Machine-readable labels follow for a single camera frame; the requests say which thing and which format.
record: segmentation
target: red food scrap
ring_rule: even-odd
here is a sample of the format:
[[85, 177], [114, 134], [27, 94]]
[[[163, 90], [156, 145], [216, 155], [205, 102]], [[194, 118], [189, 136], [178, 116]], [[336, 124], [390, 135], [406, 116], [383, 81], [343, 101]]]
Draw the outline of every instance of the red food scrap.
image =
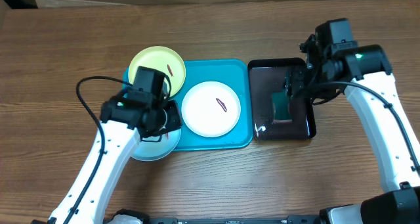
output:
[[168, 71], [171, 74], [171, 76], [173, 77], [173, 73], [172, 73], [171, 67], [169, 65], [168, 65]]
[[222, 107], [224, 112], [228, 112], [228, 109], [227, 109], [226, 105], [220, 99], [216, 98], [216, 101]]

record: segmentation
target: white plate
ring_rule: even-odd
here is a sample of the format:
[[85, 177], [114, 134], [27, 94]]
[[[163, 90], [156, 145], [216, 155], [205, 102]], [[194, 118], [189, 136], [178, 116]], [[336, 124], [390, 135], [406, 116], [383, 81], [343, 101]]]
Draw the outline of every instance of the white plate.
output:
[[[131, 157], [145, 162], [161, 159], [174, 150], [180, 138], [181, 129], [178, 129], [169, 132], [166, 135], [162, 135], [162, 140], [160, 142], [140, 142]], [[144, 140], [157, 141], [158, 139], [159, 137], [148, 137]]]
[[241, 104], [229, 86], [215, 81], [199, 83], [182, 101], [182, 119], [194, 133], [218, 137], [232, 130], [239, 120]]

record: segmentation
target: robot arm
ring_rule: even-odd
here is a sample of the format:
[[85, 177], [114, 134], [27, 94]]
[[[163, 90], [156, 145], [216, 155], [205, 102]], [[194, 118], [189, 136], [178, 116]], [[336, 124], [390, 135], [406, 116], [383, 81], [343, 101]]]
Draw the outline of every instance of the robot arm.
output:
[[307, 62], [305, 69], [297, 69], [305, 72], [303, 78], [290, 73], [292, 96], [303, 94], [312, 102], [327, 102], [339, 93], [346, 95], [377, 157], [385, 192], [361, 205], [321, 210], [321, 220], [330, 224], [418, 221], [420, 146], [398, 99], [392, 68], [382, 48], [359, 47], [346, 19], [318, 26], [300, 48]]
[[[128, 129], [126, 123], [108, 121], [101, 123], [106, 135], [105, 154], [98, 171], [82, 198], [69, 223], [102, 223], [105, 209], [118, 182], [119, 176], [134, 149], [140, 142], [137, 129]], [[79, 175], [61, 204], [55, 209], [50, 222], [63, 223], [89, 178], [99, 156], [101, 136], [98, 131], [92, 150], [86, 158]]]
[[[369, 87], [392, 103], [407, 131], [414, 153], [420, 154], [419, 141], [398, 99], [394, 76], [377, 72], [366, 74], [361, 80], [353, 79], [352, 82]], [[348, 86], [344, 93], [359, 115], [377, 158], [383, 191], [399, 190], [400, 184], [404, 182], [408, 182], [413, 187], [420, 186], [420, 178], [413, 166], [413, 158], [390, 110], [385, 108], [380, 100], [362, 89]]]
[[48, 224], [102, 223], [119, 176], [142, 138], [180, 129], [177, 104], [168, 100], [169, 78], [169, 92], [164, 91], [165, 78], [162, 72], [139, 67], [132, 87], [123, 89], [102, 105], [100, 127], [104, 137], [98, 130], [75, 183], [51, 214]]

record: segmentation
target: plate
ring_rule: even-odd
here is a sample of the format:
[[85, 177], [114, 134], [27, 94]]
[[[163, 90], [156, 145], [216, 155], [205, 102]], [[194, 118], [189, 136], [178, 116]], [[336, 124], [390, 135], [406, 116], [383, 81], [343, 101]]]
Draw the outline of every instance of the plate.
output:
[[[160, 142], [142, 141], [134, 151], [132, 158], [140, 161], [150, 162], [161, 159], [172, 152], [181, 138], [181, 130], [169, 132], [162, 135]], [[159, 137], [149, 137], [144, 140], [157, 141]]]
[[241, 104], [227, 85], [207, 81], [187, 92], [182, 101], [182, 119], [194, 133], [203, 137], [219, 137], [237, 124]]
[[185, 82], [186, 70], [182, 58], [174, 50], [167, 47], [149, 47], [139, 52], [129, 67], [129, 82], [133, 83], [139, 66], [159, 70], [171, 80], [171, 97], [181, 89]]

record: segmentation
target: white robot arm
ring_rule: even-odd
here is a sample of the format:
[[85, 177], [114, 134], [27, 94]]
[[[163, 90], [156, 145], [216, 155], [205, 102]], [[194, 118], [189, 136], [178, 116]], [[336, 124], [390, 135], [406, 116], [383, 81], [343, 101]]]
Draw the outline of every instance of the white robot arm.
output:
[[[136, 128], [128, 129], [126, 123], [108, 121], [101, 123], [105, 132], [105, 154], [91, 185], [81, 199], [79, 207], [68, 223], [97, 224], [104, 221], [105, 209], [118, 182], [125, 164], [140, 143], [140, 134]], [[79, 175], [61, 204], [55, 209], [50, 220], [64, 223], [70, 209], [73, 208], [87, 179], [98, 160], [101, 136], [98, 131], [92, 150], [86, 158]]]
[[[395, 87], [395, 78], [384, 72], [364, 75], [362, 80], [352, 80], [366, 86], [382, 95], [392, 103], [407, 131], [416, 157], [420, 156], [420, 146], [407, 116], [401, 106]], [[349, 103], [359, 115], [360, 121], [376, 156], [381, 175], [381, 186], [384, 192], [400, 190], [402, 185], [409, 183], [412, 187], [420, 186], [420, 177], [413, 166], [411, 154], [400, 132], [400, 128], [388, 108], [372, 94], [357, 87], [348, 86], [345, 95]], [[331, 224], [364, 223], [360, 204], [333, 208], [328, 211]]]

